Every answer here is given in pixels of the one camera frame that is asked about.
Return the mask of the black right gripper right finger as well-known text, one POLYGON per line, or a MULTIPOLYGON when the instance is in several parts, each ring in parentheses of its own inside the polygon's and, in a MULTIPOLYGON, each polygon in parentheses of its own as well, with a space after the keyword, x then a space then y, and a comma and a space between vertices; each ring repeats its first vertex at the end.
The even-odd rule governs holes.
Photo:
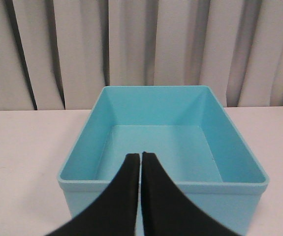
POLYGON ((235 236, 192 203, 154 153, 142 154, 142 217, 146 236, 235 236))

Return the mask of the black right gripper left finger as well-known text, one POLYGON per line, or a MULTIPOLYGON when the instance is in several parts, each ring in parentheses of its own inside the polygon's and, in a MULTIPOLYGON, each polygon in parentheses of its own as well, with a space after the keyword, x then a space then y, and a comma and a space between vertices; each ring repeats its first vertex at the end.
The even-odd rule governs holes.
POLYGON ((138 209, 140 155, 129 153, 105 190, 50 236, 134 236, 138 209))

